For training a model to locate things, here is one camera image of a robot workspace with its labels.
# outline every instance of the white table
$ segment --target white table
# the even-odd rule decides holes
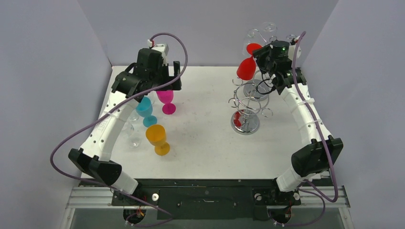
[[[125,68],[113,67],[103,106],[112,82]],[[296,123],[285,102],[274,92],[268,105],[274,115],[270,118],[259,115],[260,128],[252,135],[236,133],[230,123],[236,109],[228,103],[236,89],[232,84],[236,69],[188,67],[181,77],[182,90],[174,95],[173,103],[177,107],[174,114],[165,115],[155,95],[153,115],[158,118],[158,124],[165,127],[171,151],[165,156],[155,154],[140,118],[135,124],[143,138],[140,146],[130,149],[118,138],[111,160],[121,164],[133,178],[278,177],[291,165],[291,155],[302,147]]]

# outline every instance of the white knob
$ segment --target white knob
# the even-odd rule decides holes
[[[299,194],[298,193],[294,193],[293,197],[294,197],[295,200],[299,200]]]
[[[159,195],[156,194],[156,193],[154,193],[154,194],[152,195],[152,200],[153,200],[153,201],[158,201],[158,199],[159,199]]]

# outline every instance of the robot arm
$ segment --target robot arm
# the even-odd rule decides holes
[[[166,44],[150,45],[141,49],[137,63],[132,63],[121,72],[112,85],[108,102],[102,115],[109,116],[98,123],[90,136],[79,149],[71,149],[69,159],[83,172],[97,181],[113,186],[125,193],[133,194],[138,187],[137,180],[122,171],[120,164],[111,161],[111,152],[129,115],[137,107],[143,96],[135,98],[113,113],[109,111],[125,99],[171,81],[180,72],[180,63],[174,62],[174,76],[169,76],[169,65],[166,61],[169,48]],[[180,90],[180,79],[160,90]]]
[[[317,131],[315,122],[318,122],[322,135],[326,140],[332,162],[335,163],[339,156],[343,143],[340,138],[334,139],[325,127],[318,112],[315,109],[315,100],[311,98],[304,75],[300,69],[296,69],[298,88],[305,97],[305,101],[298,94],[292,75],[292,57],[295,42],[273,41],[259,50],[253,52],[256,63],[262,74],[271,75],[273,84],[272,91],[277,90],[284,99],[297,123],[301,142],[304,147],[291,156],[291,166],[282,175],[276,178],[279,191],[290,192],[304,181],[317,173],[329,169],[325,148]],[[307,103],[316,116],[312,118]]]

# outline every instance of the gray wall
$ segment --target gray wall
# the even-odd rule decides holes
[[[340,0],[303,65],[356,228],[403,228],[405,1]]]
[[[242,55],[249,29],[265,21],[278,26],[282,39],[308,32],[305,59],[338,0],[78,0],[113,65],[136,61],[138,50],[153,34],[179,36],[189,51],[189,64],[233,65]],[[170,60],[183,62],[181,47],[167,38]]]
[[[0,3],[0,227],[55,229],[74,181],[52,149],[98,115],[111,67],[76,1]],[[67,159],[81,135],[56,157]]]

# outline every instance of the pink wine glass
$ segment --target pink wine glass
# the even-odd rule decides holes
[[[174,97],[173,91],[156,91],[156,94],[158,95],[159,100],[164,103],[162,111],[166,115],[171,115],[176,111],[176,106],[171,103]]]

